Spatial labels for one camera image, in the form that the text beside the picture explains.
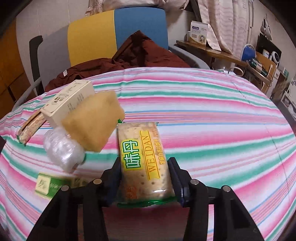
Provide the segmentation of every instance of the striped tablecloth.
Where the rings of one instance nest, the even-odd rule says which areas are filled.
[[[276,106],[246,80],[216,71],[135,68],[89,78],[96,91],[115,90],[125,122],[158,121],[166,157],[213,187],[231,186],[265,240],[276,240],[295,210],[295,136]],[[35,194],[39,172],[71,176],[43,149],[45,123],[27,146],[16,133],[61,88],[44,93],[0,121],[0,223],[25,240],[49,200]],[[86,154],[72,176],[100,177],[118,155],[116,132],[101,153]],[[188,210],[178,205],[104,210],[111,240],[182,239]],[[213,239],[213,208],[208,240]]]

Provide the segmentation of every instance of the yellow sponge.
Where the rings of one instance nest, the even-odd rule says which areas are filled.
[[[124,117],[115,91],[102,91],[82,101],[62,125],[85,150],[100,152]]]

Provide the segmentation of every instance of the white wall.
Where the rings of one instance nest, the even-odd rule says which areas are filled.
[[[270,24],[272,42],[282,52],[280,64],[286,67],[289,72],[288,80],[291,80],[296,72],[296,48],[273,13],[271,13],[259,0],[254,0],[254,27],[252,29],[251,44],[256,47],[260,27],[266,14]]]
[[[83,18],[88,4],[89,0],[33,0],[17,16],[17,43],[25,72],[31,83],[33,75],[29,41],[38,35],[46,38],[69,23]],[[184,10],[167,13],[169,44],[183,40],[194,19],[194,13]]]

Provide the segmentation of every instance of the cardboard box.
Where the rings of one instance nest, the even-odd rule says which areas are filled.
[[[206,45],[207,23],[191,21],[189,42],[204,45],[204,46]]]
[[[86,97],[95,94],[91,81],[75,80],[51,99],[41,112],[54,128],[74,110]]]

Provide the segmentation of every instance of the maroon blanket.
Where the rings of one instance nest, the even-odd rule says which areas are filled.
[[[99,58],[77,64],[67,69],[66,76],[60,73],[56,79],[51,80],[45,91],[48,92],[74,80],[134,67],[189,68],[190,66],[177,55],[158,46],[141,31],[137,31],[122,44],[112,59]]]

